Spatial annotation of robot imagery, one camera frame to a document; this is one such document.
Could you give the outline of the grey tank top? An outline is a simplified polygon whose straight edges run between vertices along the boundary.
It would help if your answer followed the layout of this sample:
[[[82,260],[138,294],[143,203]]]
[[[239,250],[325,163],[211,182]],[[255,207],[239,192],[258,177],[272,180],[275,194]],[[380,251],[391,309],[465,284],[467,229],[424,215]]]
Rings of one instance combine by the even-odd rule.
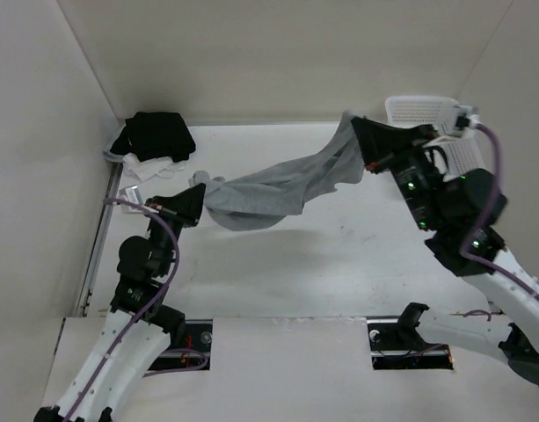
[[[353,130],[356,115],[343,112],[331,140],[316,154],[282,162],[230,181],[196,171],[189,186],[206,186],[203,205],[211,219],[231,231],[268,229],[336,185],[361,182],[364,164]]]

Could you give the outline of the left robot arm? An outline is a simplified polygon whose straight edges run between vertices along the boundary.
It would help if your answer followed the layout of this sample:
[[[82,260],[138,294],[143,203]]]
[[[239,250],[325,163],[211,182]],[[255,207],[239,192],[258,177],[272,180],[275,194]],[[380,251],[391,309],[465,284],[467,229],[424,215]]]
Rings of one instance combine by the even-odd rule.
[[[98,340],[65,393],[55,404],[39,408],[35,420],[114,421],[140,380],[152,375],[162,353],[184,361],[174,368],[177,372],[208,364],[208,356],[186,340],[185,314],[163,303],[179,266],[180,233],[198,225],[205,191],[205,185],[198,184],[144,204],[108,199],[145,214],[147,233],[121,244],[120,278]]]

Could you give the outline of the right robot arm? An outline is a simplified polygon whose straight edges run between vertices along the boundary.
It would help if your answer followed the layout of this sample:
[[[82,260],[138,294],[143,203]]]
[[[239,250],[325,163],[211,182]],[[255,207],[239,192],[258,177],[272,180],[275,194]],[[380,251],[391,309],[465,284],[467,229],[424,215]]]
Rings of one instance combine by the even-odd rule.
[[[397,320],[397,341],[411,356],[438,345],[481,353],[539,386],[539,284],[493,228],[507,204],[500,190],[498,137],[476,115],[459,113],[451,134],[485,134],[492,144],[493,169],[475,168],[445,180],[427,156],[430,143],[441,138],[433,126],[391,127],[365,117],[353,117],[351,124],[366,170],[390,172],[419,229],[433,232],[425,244],[437,261],[506,317],[479,324],[412,302]]]

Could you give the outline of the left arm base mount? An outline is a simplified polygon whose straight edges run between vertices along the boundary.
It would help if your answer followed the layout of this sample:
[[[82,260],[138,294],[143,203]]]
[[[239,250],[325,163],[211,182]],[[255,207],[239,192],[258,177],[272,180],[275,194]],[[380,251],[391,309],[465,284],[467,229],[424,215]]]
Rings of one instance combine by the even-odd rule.
[[[213,345],[213,320],[187,320],[184,333],[172,341],[149,367],[149,371],[191,368],[204,361],[201,370],[209,370],[209,360]]]

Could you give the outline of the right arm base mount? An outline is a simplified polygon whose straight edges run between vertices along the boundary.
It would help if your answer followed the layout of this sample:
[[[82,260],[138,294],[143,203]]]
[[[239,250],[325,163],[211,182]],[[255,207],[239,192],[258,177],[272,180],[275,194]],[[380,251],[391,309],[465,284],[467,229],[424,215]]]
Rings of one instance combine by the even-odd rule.
[[[367,319],[371,364],[374,370],[452,370],[447,345],[427,343],[416,332],[419,318],[429,310],[411,302],[400,316]]]

